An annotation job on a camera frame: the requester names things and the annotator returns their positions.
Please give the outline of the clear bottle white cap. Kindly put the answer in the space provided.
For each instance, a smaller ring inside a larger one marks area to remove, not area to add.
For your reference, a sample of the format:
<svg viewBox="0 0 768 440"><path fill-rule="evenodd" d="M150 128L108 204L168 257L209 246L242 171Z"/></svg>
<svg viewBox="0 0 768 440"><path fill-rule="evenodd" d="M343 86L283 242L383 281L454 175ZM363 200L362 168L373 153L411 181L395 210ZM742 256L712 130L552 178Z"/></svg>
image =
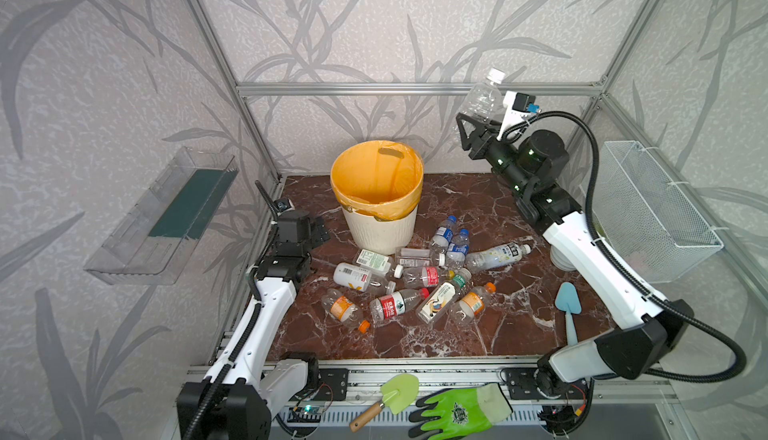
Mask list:
<svg viewBox="0 0 768 440"><path fill-rule="evenodd" d="M504 94L500 86L506 73L498 68L491 68L484 80L478 82L467 94L459 113L464 117L482 122L492 127L500 124L504 116Z"/></svg>

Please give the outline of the green white label bottle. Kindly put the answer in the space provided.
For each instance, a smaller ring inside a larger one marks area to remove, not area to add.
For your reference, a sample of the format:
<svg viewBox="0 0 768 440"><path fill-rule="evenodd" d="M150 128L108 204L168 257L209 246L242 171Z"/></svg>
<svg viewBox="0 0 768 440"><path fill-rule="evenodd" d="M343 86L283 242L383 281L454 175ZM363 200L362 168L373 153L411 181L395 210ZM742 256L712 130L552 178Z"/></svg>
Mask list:
<svg viewBox="0 0 768 440"><path fill-rule="evenodd" d="M382 278L402 277L404 267L393 256L387 256L368 249L360 249L354 262Z"/></svg>

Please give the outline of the green cap colourful label bottle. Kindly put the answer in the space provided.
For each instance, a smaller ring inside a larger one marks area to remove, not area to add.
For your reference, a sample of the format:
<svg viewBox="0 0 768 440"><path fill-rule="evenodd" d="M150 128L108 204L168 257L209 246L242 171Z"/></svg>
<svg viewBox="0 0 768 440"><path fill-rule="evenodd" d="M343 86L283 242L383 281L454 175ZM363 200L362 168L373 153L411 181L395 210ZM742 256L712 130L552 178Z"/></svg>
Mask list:
<svg viewBox="0 0 768 440"><path fill-rule="evenodd" d="M467 278L460 274L442 282L417 308L417 317L427 325L436 322L448 311L450 304L465 290L467 284Z"/></svg>

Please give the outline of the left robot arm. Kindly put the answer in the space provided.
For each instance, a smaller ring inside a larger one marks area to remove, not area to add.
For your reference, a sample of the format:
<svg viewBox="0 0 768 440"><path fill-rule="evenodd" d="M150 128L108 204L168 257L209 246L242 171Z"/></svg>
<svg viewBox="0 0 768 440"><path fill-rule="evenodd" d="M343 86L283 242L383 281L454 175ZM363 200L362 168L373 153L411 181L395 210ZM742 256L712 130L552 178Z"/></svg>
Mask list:
<svg viewBox="0 0 768 440"><path fill-rule="evenodd" d="M311 354L292 354L263 371L280 325L309 276L312 251L329 238L322 217L304 210L276 213L262 254L245 273L251 299L224 352L203 379L177 397L184 439L266 439L297 393L319 379Z"/></svg>

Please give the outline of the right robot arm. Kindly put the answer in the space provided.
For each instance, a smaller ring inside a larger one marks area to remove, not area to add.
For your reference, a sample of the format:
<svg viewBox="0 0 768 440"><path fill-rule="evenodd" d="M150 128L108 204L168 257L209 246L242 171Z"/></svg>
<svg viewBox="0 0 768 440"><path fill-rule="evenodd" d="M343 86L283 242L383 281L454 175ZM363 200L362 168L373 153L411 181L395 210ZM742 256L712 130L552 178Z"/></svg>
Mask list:
<svg viewBox="0 0 768 440"><path fill-rule="evenodd" d="M579 204L558 185L556 177L569 161L562 138L537 130L514 146L498 135L495 121L460 113L456 123L463 150L491 165L511 190L520 215L549 243L553 263L577 271L616 324L542 357L538 387L555 395L581 379L658 374L656 363L676 346L693 311L682 300L667 300L632 272L598 236L591 205Z"/></svg>

